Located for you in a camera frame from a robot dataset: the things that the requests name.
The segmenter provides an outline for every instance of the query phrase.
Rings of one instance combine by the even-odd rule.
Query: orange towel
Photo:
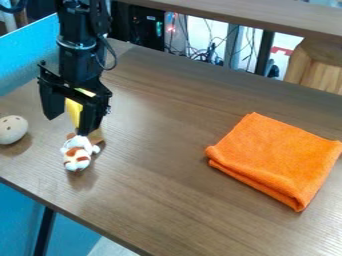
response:
[[[306,208],[342,152],[329,141],[274,119],[245,116],[217,145],[209,164],[287,204]]]

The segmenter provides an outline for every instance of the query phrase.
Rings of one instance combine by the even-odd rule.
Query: robotic arm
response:
[[[52,120],[64,112],[65,98],[83,105],[78,135],[87,136],[99,128],[109,113],[112,93],[101,82],[103,70],[116,66],[116,55],[105,39],[110,16],[105,0],[55,0],[60,22],[59,67],[54,70],[42,61],[39,90],[43,112]],[[105,49],[113,55],[114,65],[105,67]],[[89,97],[77,89],[93,92]]]

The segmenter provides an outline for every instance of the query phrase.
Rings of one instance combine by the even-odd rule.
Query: black stand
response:
[[[271,54],[271,48],[273,45],[274,32],[264,30],[261,39],[261,46],[259,50],[259,57],[257,60],[257,65],[255,68],[255,74],[261,76],[268,76],[266,74],[267,70],[269,70],[268,66],[271,65],[269,63],[269,58]]]
[[[39,234],[34,249],[34,256],[45,256],[49,246],[49,240],[56,213],[45,207],[42,223],[40,224]]]

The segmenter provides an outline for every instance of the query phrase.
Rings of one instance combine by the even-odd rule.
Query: orange and white plush toy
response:
[[[93,145],[87,137],[71,133],[61,148],[64,167],[72,172],[82,171],[90,165],[92,154],[100,151],[100,147]]]
[[[94,95],[82,89],[78,90],[88,96]],[[66,99],[65,105],[71,121],[77,130],[83,106],[70,99]],[[89,134],[88,137],[76,135],[75,133],[68,134],[67,141],[61,148],[65,169],[71,172],[80,172],[86,169],[91,163],[91,156],[100,153],[101,149],[97,144],[102,141],[104,141],[104,138],[101,128]]]

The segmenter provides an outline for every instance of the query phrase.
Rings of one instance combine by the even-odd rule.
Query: wooden table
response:
[[[294,0],[120,0],[265,30],[342,42],[342,9]]]
[[[29,134],[0,148],[0,180],[138,252],[341,255],[342,161],[303,213],[207,165],[204,149],[247,113],[342,137],[341,97],[115,42],[105,73],[113,113],[105,150],[81,176],[63,170],[67,115],[48,121],[36,81],[1,98]]]

